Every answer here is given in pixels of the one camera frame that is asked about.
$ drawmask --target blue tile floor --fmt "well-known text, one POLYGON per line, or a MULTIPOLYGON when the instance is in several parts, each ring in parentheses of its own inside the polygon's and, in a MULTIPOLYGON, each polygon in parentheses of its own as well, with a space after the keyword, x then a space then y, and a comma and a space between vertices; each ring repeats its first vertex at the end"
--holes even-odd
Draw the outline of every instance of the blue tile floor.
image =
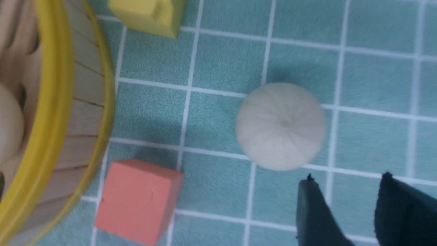
POLYGON ((73 212, 37 245, 136 246, 93 228, 111 161, 139 158, 185 173, 159 246, 296 246, 297 184, 316 178, 342 230, 375 246, 380 174, 437 197, 437 1, 187 0, 178 40, 99 15, 119 76, 102 168, 73 212), (246 94, 307 88, 329 136, 304 168, 255 166, 234 134, 246 94))

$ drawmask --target yellow foam block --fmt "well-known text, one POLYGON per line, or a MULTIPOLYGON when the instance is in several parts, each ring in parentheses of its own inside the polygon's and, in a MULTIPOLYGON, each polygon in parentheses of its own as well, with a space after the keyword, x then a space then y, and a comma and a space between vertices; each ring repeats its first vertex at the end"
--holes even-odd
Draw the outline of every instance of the yellow foam block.
POLYGON ((172 39, 179 34, 185 0, 109 0, 108 7, 130 29, 172 39))

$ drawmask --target white ball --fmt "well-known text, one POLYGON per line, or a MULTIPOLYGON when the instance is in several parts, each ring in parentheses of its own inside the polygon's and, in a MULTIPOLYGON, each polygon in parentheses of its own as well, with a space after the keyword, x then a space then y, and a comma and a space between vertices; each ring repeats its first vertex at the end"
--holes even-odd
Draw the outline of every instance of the white ball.
POLYGON ((0 84, 0 161, 15 154, 23 140, 23 114, 15 97, 0 84))
POLYGON ((236 135, 244 153, 256 164, 292 170, 309 163, 323 146, 325 114, 304 88, 270 83, 242 103, 236 135))

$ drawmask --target yellow bowl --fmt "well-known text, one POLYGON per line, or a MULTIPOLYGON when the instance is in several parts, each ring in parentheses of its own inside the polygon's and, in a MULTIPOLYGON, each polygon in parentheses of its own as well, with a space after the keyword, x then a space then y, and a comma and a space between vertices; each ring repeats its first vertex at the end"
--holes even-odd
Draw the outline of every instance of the yellow bowl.
POLYGON ((109 142, 115 109, 114 71, 102 28, 86 0, 84 15, 90 20, 100 51, 104 78, 103 115, 88 165, 67 203, 43 227, 32 233, 20 229, 28 222, 48 188, 67 135, 75 90, 73 30, 61 0, 35 0, 42 48, 39 97, 34 124, 20 166, 0 203, 0 245, 11 240, 32 244, 51 230, 77 203, 95 176, 109 142))

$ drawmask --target pink cube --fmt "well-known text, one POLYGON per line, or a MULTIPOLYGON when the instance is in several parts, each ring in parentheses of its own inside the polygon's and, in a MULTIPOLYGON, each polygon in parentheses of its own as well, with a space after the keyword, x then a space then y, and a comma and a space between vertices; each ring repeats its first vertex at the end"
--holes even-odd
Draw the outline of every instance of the pink cube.
POLYGON ((167 230, 183 176, 137 159, 112 162, 94 226, 154 246, 167 230))

